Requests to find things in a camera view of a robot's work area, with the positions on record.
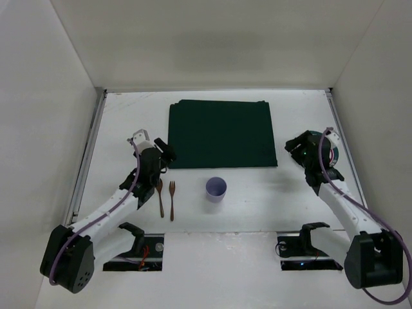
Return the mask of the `white plate green red rim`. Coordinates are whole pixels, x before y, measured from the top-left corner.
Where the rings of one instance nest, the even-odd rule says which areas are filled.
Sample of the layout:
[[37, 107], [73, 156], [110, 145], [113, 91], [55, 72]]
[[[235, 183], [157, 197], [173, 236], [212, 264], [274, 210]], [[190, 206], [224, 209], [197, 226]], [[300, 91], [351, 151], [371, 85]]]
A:
[[[310, 133], [314, 136], [322, 135], [322, 133], [319, 131], [310, 130]], [[339, 148], [338, 148], [338, 145], [334, 144], [332, 141], [330, 141], [330, 143], [331, 143], [331, 148], [330, 148], [329, 159], [330, 159], [330, 166], [333, 167], [339, 160]]]

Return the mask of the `brown wooden spoon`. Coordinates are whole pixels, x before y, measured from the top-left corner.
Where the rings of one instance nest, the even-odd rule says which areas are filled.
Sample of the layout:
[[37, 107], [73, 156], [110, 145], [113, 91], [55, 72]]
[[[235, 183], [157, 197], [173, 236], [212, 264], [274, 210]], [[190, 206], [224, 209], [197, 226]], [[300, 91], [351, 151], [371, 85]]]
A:
[[158, 193], [158, 199], [159, 199], [159, 206], [160, 206], [160, 216], [161, 218], [164, 218], [164, 206], [162, 202], [162, 188], [163, 188], [163, 181], [159, 179], [158, 185], [156, 186], [156, 191]]

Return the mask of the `brown wooden fork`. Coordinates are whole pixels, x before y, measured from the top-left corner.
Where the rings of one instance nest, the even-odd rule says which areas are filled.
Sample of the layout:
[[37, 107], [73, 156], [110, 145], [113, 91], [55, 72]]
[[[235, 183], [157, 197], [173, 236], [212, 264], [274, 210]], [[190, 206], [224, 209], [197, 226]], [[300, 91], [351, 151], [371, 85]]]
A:
[[170, 181], [169, 183], [169, 194], [171, 197], [171, 211], [170, 211], [170, 220], [174, 221], [174, 194], [176, 190], [175, 181]]

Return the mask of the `dark green cloth placemat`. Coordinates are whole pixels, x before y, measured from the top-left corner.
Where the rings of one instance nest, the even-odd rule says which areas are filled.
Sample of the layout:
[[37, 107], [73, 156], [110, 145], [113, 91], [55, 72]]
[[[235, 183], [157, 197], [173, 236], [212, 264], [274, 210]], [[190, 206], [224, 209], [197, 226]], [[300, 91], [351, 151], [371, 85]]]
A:
[[277, 167], [268, 102], [181, 100], [169, 108], [173, 169]]

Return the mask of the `lavender plastic cup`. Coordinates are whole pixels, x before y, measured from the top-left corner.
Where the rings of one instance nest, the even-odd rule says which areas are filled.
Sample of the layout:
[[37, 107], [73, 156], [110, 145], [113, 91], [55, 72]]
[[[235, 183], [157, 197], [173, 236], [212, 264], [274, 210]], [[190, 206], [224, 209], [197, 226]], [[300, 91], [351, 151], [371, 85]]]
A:
[[227, 183], [223, 178], [212, 177], [210, 178], [206, 185], [206, 197], [212, 203], [221, 202], [227, 192]]

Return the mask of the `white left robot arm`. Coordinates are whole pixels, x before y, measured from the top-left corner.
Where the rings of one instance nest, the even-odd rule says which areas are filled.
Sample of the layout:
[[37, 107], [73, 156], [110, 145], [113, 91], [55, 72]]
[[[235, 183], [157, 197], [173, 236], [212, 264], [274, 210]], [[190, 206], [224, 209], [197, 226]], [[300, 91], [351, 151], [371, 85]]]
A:
[[161, 138], [138, 143], [132, 137], [128, 142], [134, 149], [136, 167], [109, 200], [85, 218], [52, 230], [40, 266], [40, 273], [52, 286], [76, 294], [96, 269], [113, 258], [126, 252], [148, 255], [145, 232], [126, 218], [152, 197], [176, 153]]

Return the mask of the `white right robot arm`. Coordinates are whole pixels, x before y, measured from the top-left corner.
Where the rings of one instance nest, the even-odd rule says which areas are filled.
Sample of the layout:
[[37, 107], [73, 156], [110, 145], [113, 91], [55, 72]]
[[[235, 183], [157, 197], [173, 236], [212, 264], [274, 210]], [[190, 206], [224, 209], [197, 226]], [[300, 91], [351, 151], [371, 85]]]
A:
[[395, 285], [403, 277], [400, 238], [359, 205], [335, 168], [340, 137], [332, 129], [325, 133], [305, 131], [285, 144], [285, 150], [304, 169], [305, 180], [344, 227], [344, 238], [323, 222], [304, 224], [299, 246], [306, 253], [323, 252], [343, 267], [356, 289]]

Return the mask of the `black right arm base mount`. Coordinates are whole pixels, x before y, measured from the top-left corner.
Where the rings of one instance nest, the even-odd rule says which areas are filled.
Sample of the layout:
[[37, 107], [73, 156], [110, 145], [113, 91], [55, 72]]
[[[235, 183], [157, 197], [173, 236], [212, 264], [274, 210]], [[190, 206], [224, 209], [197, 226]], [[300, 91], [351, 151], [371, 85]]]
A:
[[323, 222], [307, 223], [299, 232], [277, 234], [275, 253], [280, 258], [282, 271], [343, 270], [338, 262], [312, 246], [310, 232], [321, 227], [329, 225]]

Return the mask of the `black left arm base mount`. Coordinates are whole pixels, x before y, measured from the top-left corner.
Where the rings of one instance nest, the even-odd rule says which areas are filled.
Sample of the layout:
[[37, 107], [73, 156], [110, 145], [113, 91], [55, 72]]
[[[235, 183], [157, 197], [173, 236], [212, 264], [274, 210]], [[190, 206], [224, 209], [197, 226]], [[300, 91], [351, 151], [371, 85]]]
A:
[[123, 223], [119, 226], [134, 242], [125, 251], [103, 265], [104, 272], [160, 272], [163, 267], [165, 234], [146, 234], [141, 228]]

